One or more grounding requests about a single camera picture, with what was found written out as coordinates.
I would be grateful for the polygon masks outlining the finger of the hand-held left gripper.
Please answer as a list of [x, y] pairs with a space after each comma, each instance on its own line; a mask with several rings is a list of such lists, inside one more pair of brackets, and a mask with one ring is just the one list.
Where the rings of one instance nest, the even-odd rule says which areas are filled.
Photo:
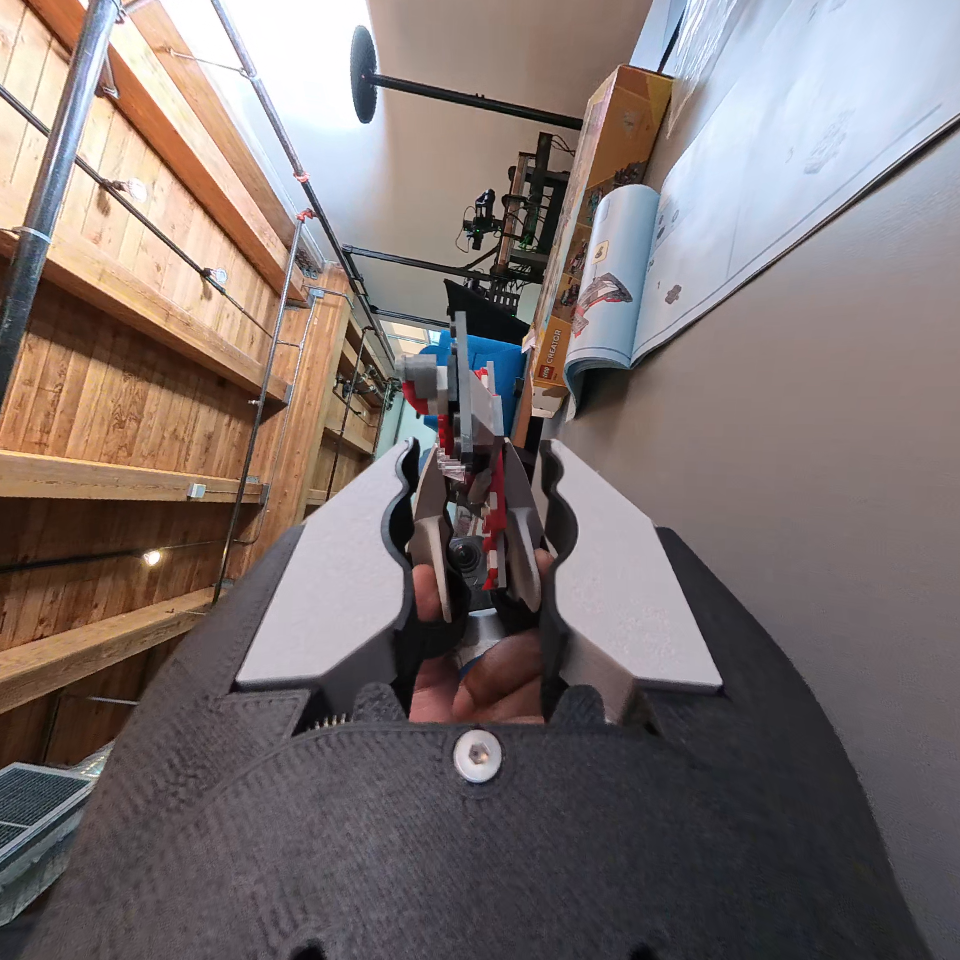
[[501, 572], [506, 587], [498, 590], [498, 610], [538, 612], [543, 592], [536, 550], [542, 545], [544, 527], [522, 460], [508, 438], [501, 447], [501, 466], [503, 489], [498, 507], [505, 519]]
[[424, 464], [413, 499], [414, 604], [421, 621], [454, 620], [450, 594], [448, 547], [452, 536], [447, 512], [447, 477], [441, 470], [442, 450], [433, 446]]

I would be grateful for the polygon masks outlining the metal vent grille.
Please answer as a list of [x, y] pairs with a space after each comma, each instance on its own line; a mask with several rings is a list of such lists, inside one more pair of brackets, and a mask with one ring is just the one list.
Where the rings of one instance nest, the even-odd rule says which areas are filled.
[[66, 870], [97, 775], [14, 762], [1, 771], [1, 925], [40, 898]]

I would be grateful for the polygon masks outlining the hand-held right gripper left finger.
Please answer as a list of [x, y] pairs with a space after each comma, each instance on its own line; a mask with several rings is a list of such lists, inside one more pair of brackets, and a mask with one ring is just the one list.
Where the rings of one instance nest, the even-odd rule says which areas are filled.
[[411, 489], [420, 446], [398, 442], [302, 525], [235, 683], [318, 690], [347, 714], [366, 684], [398, 676], [394, 637], [413, 609]]

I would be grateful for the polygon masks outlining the red and grey toy plane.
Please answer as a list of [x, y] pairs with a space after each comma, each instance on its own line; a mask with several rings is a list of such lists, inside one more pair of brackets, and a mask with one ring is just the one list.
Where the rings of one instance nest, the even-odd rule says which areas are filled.
[[[484, 588], [505, 589], [501, 572], [505, 518], [498, 496], [503, 490], [501, 448], [509, 438], [494, 364], [471, 369], [468, 338], [466, 315], [455, 314], [445, 362], [434, 355], [411, 355], [398, 360], [396, 369], [407, 402], [419, 413], [437, 416], [438, 440], [433, 447], [441, 449], [446, 511], [452, 504], [460, 519], [480, 522], [487, 570]], [[458, 526], [450, 525], [452, 539]]]

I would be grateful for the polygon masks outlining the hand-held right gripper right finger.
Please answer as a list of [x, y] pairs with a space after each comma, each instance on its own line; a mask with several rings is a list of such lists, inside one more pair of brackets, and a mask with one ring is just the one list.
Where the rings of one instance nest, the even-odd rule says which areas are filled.
[[540, 448], [543, 678], [591, 687], [620, 724], [640, 689], [714, 695], [723, 679], [654, 522], [560, 440]]

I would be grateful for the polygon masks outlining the large grey metal pipe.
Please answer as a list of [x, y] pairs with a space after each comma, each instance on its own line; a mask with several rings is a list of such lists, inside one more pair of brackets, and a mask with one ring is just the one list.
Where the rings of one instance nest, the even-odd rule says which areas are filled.
[[111, 32], [121, 12], [121, 2], [90, 2], [71, 56], [25, 221], [18, 230], [16, 248], [6, 272], [1, 309], [2, 400], [6, 399], [14, 373]]

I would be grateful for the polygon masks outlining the open instruction booklet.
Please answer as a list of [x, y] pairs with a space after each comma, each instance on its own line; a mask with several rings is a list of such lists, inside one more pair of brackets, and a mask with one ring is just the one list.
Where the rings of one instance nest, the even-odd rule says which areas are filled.
[[958, 121], [957, 1], [791, 2], [658, 193], [596, 210], [563, 378], [628, 370]]

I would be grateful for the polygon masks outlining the person's left hand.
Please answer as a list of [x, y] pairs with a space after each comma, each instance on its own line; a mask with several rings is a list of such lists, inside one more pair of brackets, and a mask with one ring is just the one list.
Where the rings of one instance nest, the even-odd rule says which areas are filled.
[[415, 679], [410, 721], [543, 724], [540, 634], [539, 627], [532, 627], [505, 637], [463, 677], [449, 654], [424, 660]]

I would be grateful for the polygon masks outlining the black equipment rack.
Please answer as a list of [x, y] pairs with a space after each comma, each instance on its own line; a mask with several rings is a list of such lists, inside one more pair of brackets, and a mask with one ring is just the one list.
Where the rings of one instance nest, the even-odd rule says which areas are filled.
[[493, 240], [459, 270], [461, 284], [444, 282], [448, 315], [463, 313], [471, 335], [514, 345], [526, 335], [529, 324], [518, 318], [521, 295], [544, 280], [570, 177], [549, 168], [555, 148], [572, 153], [563, 138], [541, 132], [535, 152], [522, 151], [510, 167], [509, 190], [502, 196], [486, 190], [462, 222], [463, 252], [480, 251], [486, 239]]

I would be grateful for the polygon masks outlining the blue felt tote bag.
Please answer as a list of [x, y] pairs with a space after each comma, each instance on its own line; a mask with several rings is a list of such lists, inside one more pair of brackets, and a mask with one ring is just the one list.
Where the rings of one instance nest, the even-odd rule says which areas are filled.
[[[446, 362], [450, 355], [450, 330], [430, 332], [430, 343], [421, 355], [436, 354], [439, 362]], [[524, 373], [525, 356], [518, 344], [501, 342], [469, 334], [467, 337], [467, 354], [469, 367], [478, 370], [494, 366], [494, 381], [496, 392], [501, 398], [503, 426], [505, 436], [511, 433], [514, 417], [517, 411], [518, 397], [515, 395], [515, 386], [518, 378]], [[423, 414], [423, 422], [429, 429], [438, 430], [437, 415]]]

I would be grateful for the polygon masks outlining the grey desk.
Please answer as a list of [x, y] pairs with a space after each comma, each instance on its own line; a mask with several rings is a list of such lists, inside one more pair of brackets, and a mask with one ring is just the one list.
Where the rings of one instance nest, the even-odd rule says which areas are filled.
[[547, 426], [797, 666], [958, 958], [958, 133]]

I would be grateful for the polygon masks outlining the yellow toy set box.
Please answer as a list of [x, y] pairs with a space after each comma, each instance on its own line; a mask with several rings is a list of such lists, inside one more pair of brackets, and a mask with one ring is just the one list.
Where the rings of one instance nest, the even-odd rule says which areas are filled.
[[621, 65], [586, 105], [579, 142], [561, 205], [525, 347], [531, 350], [522, 408], [549, 419], [568, 394], [563, 366], [573, 337], [595, 211], [618, 186], [643, 180], [666, 115], [673, 79]]

